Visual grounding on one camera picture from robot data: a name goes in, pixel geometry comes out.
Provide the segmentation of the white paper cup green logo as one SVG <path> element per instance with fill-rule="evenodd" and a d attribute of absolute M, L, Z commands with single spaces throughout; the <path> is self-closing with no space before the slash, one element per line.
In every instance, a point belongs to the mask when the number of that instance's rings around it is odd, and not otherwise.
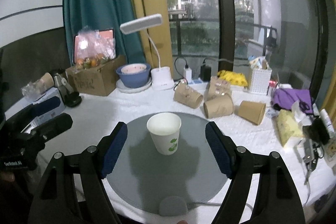
<path fill-rule="evenodd" d="M 149 118 L 146 128 L 160 154 L 168 156 L 177 151 L 181 125 L 181 118 L 174 113 L 158 113 Z"/>

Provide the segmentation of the brown paper cup lying right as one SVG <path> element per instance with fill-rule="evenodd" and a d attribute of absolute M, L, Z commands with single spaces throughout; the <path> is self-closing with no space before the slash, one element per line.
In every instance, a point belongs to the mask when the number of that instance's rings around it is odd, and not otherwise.
<path fill-rule="evenodd" d="M 264 118 L 266 104 L 261 102 L 242 101 L 238 116 L 255 125 L 260 125 Z"/>

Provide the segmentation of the brown paper cup lying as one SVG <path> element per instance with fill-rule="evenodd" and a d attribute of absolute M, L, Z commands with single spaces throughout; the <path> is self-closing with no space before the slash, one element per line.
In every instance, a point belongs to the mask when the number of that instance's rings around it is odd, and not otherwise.
<path fill-rule="evenodd" d="M 231 115 L 234 112 L 234 103 L 226 93 L 205 102 L 203 108 L 206 118 L 212 119 Z"/>
<path fill-rule="evenodd" d="M 174 89 L 173 99 L 175 102 L 196 109 L 202 103 L 203 95 L 186 82 L 180 81 Z"/>
<path fill-rule="evenodd" d="M 266 104 L 261 102 L 242 101 L 238 116 L 255 125 L 260 125 L 264 118 Z"/>

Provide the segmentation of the brown paper cup lying centre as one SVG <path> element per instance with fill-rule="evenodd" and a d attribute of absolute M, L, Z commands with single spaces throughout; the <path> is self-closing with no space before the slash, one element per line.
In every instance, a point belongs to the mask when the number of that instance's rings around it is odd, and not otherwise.
<path fill-rule="evenodd" d="M 212 119 L 231 115 L 234 112 L 234 103 L 226 93 L 205 102 L 203 108 L 206 118 Z"/>

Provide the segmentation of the brown paper cup far left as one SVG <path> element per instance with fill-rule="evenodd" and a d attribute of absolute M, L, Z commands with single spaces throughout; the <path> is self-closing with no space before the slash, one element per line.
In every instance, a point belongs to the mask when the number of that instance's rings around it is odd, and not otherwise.
<path fill-rule="evenodd" d="M 46 92 L 54 86 L 54 79 L 50 73 L 45 73 L 34 84 L 36 89 L 38 89 L 40 92 Z"/>

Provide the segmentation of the brown paper cup upper middle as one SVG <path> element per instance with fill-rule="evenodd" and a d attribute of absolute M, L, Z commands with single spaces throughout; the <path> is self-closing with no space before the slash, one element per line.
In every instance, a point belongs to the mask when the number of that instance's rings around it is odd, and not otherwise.
<path fill-rule="evenodd" d="M 231 83 L 227 80 L 220 79 L 217 76 L 212 76 L 207 85 L 205 93 L 205 101 L 216 100 L 224 96 L 232 97 Z"/>

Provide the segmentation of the yellow tissue pack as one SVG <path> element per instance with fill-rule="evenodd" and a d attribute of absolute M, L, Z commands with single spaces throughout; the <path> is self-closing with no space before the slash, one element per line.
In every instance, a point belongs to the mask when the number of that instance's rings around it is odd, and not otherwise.
<path fill-rule="evenodd" d="M 294 115 L 291 111 L 280 110 L 276 124 L 281 145 L 284 147 L 291 137 L 303 138 L 302 129 L 299 128 Z"/>

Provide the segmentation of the round grey turntable mat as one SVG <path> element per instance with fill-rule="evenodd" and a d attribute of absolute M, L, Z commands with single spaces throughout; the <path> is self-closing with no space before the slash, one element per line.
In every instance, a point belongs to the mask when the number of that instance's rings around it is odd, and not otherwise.
<path fill-rule="evenodd" d="M 207 120 L 178 113 L 182 120 L 177 151 L 162 155 L 146 128 L 150 116 L 127 124 L 127 140 L 107 176 L 116 194 L 128 205 L 158 215 L 164 198 L 179 197 L 189 209 L 212 199 L 227 182 L 206 141 Z"/>

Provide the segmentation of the purple cloth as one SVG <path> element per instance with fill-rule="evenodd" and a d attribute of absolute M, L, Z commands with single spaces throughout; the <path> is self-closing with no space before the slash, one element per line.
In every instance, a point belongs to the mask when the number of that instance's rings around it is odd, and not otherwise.
<path fill-rule="evenodd" d="M 303 113 L 313 114 L 313 102 L 308 89 L 276 89 L 272 98 L 272 107 L 275 110 L 291 110 L 292 105 L 297 101 Z"/>

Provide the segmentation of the steel thermos flask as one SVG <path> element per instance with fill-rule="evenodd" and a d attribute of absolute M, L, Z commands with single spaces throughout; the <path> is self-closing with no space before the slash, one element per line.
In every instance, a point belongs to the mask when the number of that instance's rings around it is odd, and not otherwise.
<path fill-rule="evenodd" d="M 64 69 L 53 69 L 50 71 L 50 74 L 54 80 L 54 87 L 58 89 L 63 103 L 70 108 L 80 105 L 82 98 L 79 92 L 75 91 L 69 84 L 66 71 Z"/>

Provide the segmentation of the blue white carton box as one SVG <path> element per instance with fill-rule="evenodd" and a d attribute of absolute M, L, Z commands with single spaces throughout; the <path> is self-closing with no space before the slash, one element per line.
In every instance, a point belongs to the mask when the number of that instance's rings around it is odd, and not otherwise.
<path fill-rule="evenodd" d="M 22 110 L 30 104 L 38 105 L 38 112 L 30 123 L 33 127 L 40 126 L 52 118 L 55 118 L 66 108 L 57 88 L 51 88 L 40 99 L 34 102 L 29 102 L 26 98 L 22 98 L 18 101 L 19 110 Z"/>

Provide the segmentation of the white perforated organiser box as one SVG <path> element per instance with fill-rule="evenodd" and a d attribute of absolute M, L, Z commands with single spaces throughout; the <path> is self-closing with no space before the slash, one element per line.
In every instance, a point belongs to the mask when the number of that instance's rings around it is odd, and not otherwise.
<path fill-rule="evenodd" d="M 266 95 L 272 69 L 250 68 L 248 75 L 248 90 L 253 94 Z"/>

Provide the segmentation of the yellow cloth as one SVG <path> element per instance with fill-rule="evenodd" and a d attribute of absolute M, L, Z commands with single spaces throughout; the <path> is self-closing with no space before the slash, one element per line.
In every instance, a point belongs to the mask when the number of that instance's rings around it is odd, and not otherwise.
<path fill-rule="evenodd" d="M 236 73 L 233 71 L 222 70 L 217 73 L 219 79 L 223 79 L 231 83 L 232 85 L 247 87 L 248 81 L 244 74 Z"/>

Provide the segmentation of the black power adapter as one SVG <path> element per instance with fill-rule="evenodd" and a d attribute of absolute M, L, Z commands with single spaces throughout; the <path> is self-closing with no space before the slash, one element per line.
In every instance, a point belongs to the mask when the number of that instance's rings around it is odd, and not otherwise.
<path fill-rule="evenodd" d="M 209 82 L 211 80 L 211 67 L 210 66 L 206 64 L 201 65 L 200 79 L 204 82 Z"/>

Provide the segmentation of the white desk lamp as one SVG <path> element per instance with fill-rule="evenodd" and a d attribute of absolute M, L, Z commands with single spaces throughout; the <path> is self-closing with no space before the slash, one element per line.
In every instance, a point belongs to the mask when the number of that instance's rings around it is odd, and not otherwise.
<path fill-rule="evenodd" d="M 162 66 L 161 57 L 155 42 L 149 35 L 148 29 L 161 26 L 163 24 L 163 18 L 161 14 L 152 14 L 148 16 L 143 16 L 138 19 L 134 19 L 120 25 L 120 31 L 124 35 L 130 35 L 136 32 L 144 34 L 150 43 L 149 49 L 154 50 L 157 57 L 157 66 L 151 68 L 151 86 L 153 90 L 162 91 L 172 89 L 175 85 L 174 80 L 171 76 L 171 70 L 168 66 Z"/>

